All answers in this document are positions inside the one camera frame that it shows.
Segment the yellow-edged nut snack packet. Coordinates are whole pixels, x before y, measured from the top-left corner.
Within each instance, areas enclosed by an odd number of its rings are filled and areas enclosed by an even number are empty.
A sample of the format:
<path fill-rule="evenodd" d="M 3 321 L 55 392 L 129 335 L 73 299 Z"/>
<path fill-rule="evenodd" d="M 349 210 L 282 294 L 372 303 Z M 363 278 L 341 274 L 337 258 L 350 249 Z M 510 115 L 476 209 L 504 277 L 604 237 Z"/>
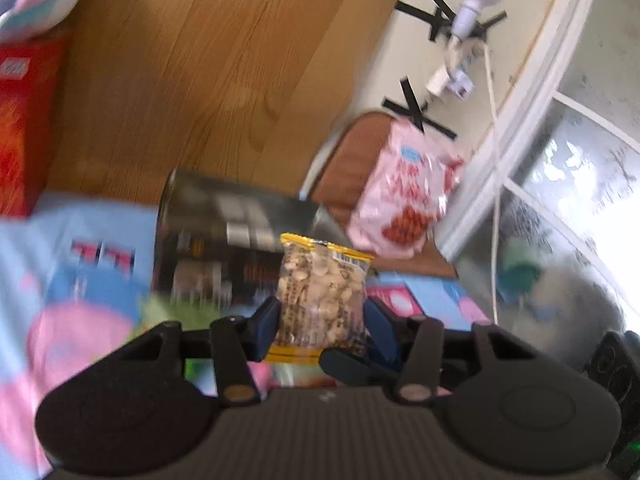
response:
<path fill-rule="evenodd" d="M 282 234 L 280 242 L 281 314 L 267 360 L 317 364 L 326 349 L 363 352 L 363 303 L 373 257 L 293 233 Z"/>

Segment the black sheep print tin box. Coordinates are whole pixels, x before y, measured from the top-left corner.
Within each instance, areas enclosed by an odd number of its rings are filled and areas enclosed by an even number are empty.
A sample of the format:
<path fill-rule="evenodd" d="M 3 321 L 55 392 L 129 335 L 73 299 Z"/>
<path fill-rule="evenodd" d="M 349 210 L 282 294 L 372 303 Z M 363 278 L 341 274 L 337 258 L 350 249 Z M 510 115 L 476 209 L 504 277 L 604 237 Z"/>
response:
<path fill-rule="evenodd" d="M 160 198 L 153 290 L 220 310 L 258 306 L 277 291 L 283 233 L 350 245 L 325 206 L 175 170 Z"/>

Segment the pink twisted dough snack bag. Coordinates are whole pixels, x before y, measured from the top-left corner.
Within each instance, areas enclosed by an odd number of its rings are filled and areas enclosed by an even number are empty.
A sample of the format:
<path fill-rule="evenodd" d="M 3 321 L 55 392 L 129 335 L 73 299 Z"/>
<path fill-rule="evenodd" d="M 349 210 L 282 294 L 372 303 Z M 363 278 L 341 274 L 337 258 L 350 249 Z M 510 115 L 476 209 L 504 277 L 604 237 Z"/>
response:
<path fill-rule="evenodd" d="M 445 217 L 460 183 L 464 156 L 438 130 L 395 120 L 349 218 L 355 248 L 379 257 L 410 259 Z"/>

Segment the brown seat cushion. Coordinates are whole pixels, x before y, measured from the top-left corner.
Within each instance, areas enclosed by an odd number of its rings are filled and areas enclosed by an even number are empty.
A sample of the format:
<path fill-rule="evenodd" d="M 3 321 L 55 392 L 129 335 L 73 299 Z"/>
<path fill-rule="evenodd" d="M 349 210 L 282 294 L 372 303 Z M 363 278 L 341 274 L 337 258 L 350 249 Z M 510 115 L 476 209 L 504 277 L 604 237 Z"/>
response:
<path fill-rule="evenodd" d="M 338 140 L 336 148 L 311 185 L 309 199 L 326 206 L 337 223 L 346 229 L 350 215 L 366 186 L 368 177 L 384 148 L 395 118 L 383 112 L 367 112 L 355 119 Z M 410 259 L 376 258 L 375 271 L 431 276 L 458 277 L 454 265 L 428 240 L 422 250 Z"/>

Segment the white power adapter plug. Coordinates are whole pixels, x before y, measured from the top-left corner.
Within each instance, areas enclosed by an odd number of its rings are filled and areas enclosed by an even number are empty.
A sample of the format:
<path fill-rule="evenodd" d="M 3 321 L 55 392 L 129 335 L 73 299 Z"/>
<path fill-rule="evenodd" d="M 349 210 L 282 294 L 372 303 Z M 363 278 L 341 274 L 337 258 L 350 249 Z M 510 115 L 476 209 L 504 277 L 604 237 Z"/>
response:
<path fill-rule="evenodd" d="M 474 84 L 468 75 L 468 68 L 474 61 L 474 44 L 471 39 L 461 41 L 457 37 L 449 41 L 445 59 L 426 84 L 429 98 L 440 98 L 444 93 L 452 93 L 465 100 L 474 90 Z"/>

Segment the wooden headboard panel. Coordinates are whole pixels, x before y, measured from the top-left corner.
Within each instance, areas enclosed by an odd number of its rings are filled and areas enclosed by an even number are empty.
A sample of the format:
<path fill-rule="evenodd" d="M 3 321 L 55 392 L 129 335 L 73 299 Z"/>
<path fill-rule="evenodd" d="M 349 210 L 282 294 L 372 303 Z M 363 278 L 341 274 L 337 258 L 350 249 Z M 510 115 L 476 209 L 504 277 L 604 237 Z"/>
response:
<path fill-rule="evenodd" d="M 154 203 L 182 168 L 297 192 L 396 0 L 80 0 L 56 190 Z"/>

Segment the red cashew biscuit gift box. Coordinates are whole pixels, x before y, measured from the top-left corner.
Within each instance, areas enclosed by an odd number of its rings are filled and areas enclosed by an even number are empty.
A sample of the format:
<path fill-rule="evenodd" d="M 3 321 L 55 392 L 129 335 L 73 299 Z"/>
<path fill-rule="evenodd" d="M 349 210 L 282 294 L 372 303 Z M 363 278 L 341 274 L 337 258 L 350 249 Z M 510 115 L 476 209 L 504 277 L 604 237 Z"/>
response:
<path fill-rule="evenodd" d="M 68 36 L 1 47 L 1 214 L 26 218 L 47 184 L 52 117 Z"/>

